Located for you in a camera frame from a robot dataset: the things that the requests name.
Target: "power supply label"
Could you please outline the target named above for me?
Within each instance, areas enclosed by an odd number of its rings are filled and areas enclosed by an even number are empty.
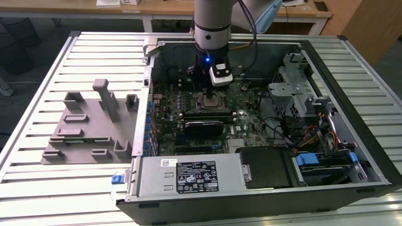
[[[176,163],[178,194],[217,192],[217,172],[214,161]]]

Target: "blue latch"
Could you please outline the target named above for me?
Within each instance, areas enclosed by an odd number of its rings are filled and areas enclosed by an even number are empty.
[[[124,174],[112,176],[112,184],[113,185],[124,184]]]
[[[352,163],[356,163],[359,160],[357,160],[357,156],[356,156],[356,154],[353,153],[353,152],[349,152],[349,158],[351,158],[351,161],[352,161]]]
[[[313,153],[303,153],[296,156],[296,164],[299,166],[304,164],[319,164],[317,157]]]

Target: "desk leg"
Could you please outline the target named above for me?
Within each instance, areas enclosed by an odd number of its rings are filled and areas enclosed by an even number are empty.
[[[7,84],[1,78],[0,78],[0,93],[6,97],[9,97],[13,94],[11,88],[7,86]]]
[[[61,26],[61,19],[60,18],[52,18],[53,24],[56,27]]]
[[[144,32],[152,32],[152,15],[142,15],[141,20],[144,25]]]
[[[308,35],[320,35],[321,29],[325,26],[327,18],[316,18],[316,22],[313,23]]]

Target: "wastebasket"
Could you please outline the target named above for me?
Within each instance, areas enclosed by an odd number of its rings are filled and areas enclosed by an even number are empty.
[[[1,17],[0,23],[23,47],[32,47],[40,43],[29,18]]]
[[[21,74],[33,68],[25,48],[7,33],[0,33],[0,65],[9,74]]]

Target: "metal table surface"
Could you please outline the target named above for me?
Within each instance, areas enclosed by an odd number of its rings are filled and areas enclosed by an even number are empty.
[[[82,32],[69,37],[0,154],[1,225],[136,225],[118,211],[110,176],[129,164],[41,165],[64,110],[66,91],[96,97],[94,78],[109,81],[116,97],[140,95],[146,37],[190,38],[181,33]],[[233,35],[248,39],[249,35]],[[309,40],[396,168],[402,170],[402,102],[347,41],[336,37],[272,36],[260,39]],[[402,225],[402,193],[355,202],[336,211],[177,225]]]

